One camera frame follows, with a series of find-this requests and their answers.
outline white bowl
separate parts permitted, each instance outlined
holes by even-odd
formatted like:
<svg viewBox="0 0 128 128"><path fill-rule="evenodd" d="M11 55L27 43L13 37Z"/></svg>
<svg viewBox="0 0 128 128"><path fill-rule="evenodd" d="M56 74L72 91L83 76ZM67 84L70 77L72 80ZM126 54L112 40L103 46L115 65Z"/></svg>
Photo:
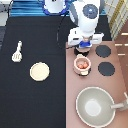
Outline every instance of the white bowl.
<svg viewBox="0 0 128 128"><path fill-rule="evenodd" d="M109 125L115 117L111 109L114 100L108 92L99 87L83 89L76 99L76 110L80 119L94 128Z"/></svg>

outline table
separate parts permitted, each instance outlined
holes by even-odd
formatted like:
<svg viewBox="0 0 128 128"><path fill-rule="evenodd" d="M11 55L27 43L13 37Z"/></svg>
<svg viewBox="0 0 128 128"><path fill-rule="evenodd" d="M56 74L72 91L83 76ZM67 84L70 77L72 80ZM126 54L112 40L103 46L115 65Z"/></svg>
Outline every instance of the table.
<svg viewBox="0 0 128 128"><path fill-rule="evenodd" d="M101 16L96 31L106 33L107 16ZM59 49L56 33L62 17L10 17L0 51L0 127L2 128L65 128L66 127L66 52ZM59 42L65 48L71 28L66 17ZM104 40L110 40L110 33ZM18 41L23 43L23 59L11 60ZM34 63L45 62L50 76L35 82L29 76Z"/></svg>
<svg viewBox="0 0 128 128"><path fill-rule="evenodd" d="M66 51L66 128L90 128L84 124L78 117L75 109L77 95L86 87L100 87L106 90L114 99L115 103L125 100L124 92L126 87L117 55L114 41L103 41L101 45L107 45L111 48L111 55L106 58L99 57L95 49L98 45L93 45L87 56L91 63L91 72L83 77L74 73L73 61L76 58L74 49ZM101 62L111 62L115 67L115 73L112 76L103 76L98 71L98 65ZM128 110L117 111L113 122L106 128L128 128Z"/></svg>

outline beige plate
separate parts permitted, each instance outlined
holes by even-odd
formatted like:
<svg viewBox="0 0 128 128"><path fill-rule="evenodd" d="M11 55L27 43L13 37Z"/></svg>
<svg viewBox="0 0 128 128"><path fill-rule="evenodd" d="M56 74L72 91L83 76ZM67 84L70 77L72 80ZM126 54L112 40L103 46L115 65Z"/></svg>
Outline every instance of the beige plate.
<svg viewBox="0 0 128 128"><path fill-rule="evenodd" d="M30 69L30 76L35 81L43 81L49 76L49 67L47 64L39 62L34 64Z"/></svg>

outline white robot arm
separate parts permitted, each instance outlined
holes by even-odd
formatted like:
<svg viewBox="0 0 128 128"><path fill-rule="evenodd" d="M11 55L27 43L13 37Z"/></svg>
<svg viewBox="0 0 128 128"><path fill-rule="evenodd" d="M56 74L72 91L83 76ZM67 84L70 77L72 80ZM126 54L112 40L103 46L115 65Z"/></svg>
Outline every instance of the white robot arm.
<svg viewBox="0 0 128 128"><path fill-rule="evenodd" d="M84 38L88 39L91 44L102 42L104 34L94 33L104 4L104 0L78 0L71 4L70 19L78 27L70 30L68 45L78 45Z"/></svg>

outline blue object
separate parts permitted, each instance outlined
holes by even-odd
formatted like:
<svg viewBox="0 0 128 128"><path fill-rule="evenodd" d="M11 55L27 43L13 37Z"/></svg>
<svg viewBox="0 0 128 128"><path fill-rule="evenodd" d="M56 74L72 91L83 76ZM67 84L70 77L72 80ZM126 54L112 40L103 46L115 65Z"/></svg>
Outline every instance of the blue object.
<svg viewBox="0 0 128 128"><path fill-rule="evenodd" d="M81 48L85 48L85 47L88 47L90 45L91 45L90 41L88 41L88 42L81 41L79 43L79 47L81 47Z"/></svg>
<svg viewBox="0 0 128 128"><path fill-rule="evenodd" d="M65 0L67 8L70 7L73 1L76 0ZM12 9L10 10L10 17L48 16L44 13L42 4L44 4L44 0L13 0ZM106 15L105 10L103 10L100 15Z"/></svg>

